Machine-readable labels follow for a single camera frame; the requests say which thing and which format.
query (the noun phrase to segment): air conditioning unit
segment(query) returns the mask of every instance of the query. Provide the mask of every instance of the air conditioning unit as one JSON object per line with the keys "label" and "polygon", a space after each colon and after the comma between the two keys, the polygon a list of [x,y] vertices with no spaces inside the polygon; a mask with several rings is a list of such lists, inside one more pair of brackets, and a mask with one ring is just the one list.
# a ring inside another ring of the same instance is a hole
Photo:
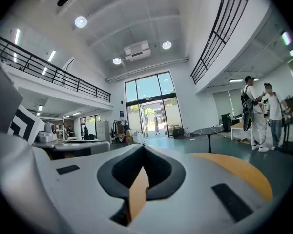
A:
{"label": "air conditioning unit", "polygon": [[151,50],[149,48],[148,41],[142,41],[130,45],[124,48],[124,51],[127,55],[125,59],[129,61],[135,61],[151,56]]}

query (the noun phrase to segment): railing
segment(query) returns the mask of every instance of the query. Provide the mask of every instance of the railing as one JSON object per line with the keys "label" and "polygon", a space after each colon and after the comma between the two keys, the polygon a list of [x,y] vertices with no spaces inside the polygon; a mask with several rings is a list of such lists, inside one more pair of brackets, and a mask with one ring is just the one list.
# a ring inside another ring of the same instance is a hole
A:
{"label": "railing", "polygon": [[110,93],[69,74],[0,36],[0,59],[5,64],[84,95],[110,102]]}
{"label": "railing", "polygon": [[221,0],[207,44],[191,76],[195,84],[203,77],[234,32],[248,0]]}

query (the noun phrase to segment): man wearing black cap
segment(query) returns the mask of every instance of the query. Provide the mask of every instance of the man wearing black cap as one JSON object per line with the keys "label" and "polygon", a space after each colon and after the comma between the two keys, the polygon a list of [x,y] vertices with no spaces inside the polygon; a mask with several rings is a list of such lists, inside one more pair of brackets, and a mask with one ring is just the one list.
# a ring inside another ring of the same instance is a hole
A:
{"label": "man wearing black cap", "polygon": [[[264,119],[264,113],[259,105],[262,97],[265,96],[263,92],[260,96],[257,95],[253,85],[254,78],[250,76],[245,77],[245,88],[244,92],[249,96],[251,101],[253,101],[253,119],[251,121],[251,138],[252,138],[252,149],[258,149],[259,152],[267,152],[269,149],[265,147],[264,142],[266,140],[266,122]],[[259,143],[255,141],[254,133],[259,134]]]}

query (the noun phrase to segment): man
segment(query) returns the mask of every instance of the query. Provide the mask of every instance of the man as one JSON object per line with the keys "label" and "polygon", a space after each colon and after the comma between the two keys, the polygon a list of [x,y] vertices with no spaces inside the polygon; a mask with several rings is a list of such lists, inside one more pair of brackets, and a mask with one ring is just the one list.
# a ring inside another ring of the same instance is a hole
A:
{"label": "man", "polygon": [[272,150],[278,147],[281,139],[281,130],[282,130],[282,112],[281,108],[283,105],[288,111],[285,101],[277,95],[273,90],[272,86],[269,83],[265,83],[265,90],[268,94],[268,105],[269,105],[269,123],[270,130],[272,132],[273,147]]}
{"label": "man", "polygon": [[[245,88],[244,92],[253,101],[253,119],[251,120],[251,139],[252,139],[252,150],[258,149],[259,152],[267,152],[269,149],[265,147],[264,142],[266,140],[266,122],[264,119],[264,113],[259,105],[262,97],[265,95],[263,92],[260,96],[257,95],[253,84],[254,78],[247,76],[245,77]],[[255,141],[254,133],[259,134],[259,143]]]}

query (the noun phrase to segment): blue jeans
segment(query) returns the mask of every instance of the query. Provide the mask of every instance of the blue jeans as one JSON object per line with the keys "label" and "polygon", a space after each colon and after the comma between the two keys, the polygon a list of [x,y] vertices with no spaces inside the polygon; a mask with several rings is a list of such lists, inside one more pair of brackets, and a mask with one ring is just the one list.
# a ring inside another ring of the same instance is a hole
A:
{"label": "blue jeans", "polygon": [[272,131],[273,146],[278,147],[281,139],[282,121],[281,120],[269,120],[270,129]]}

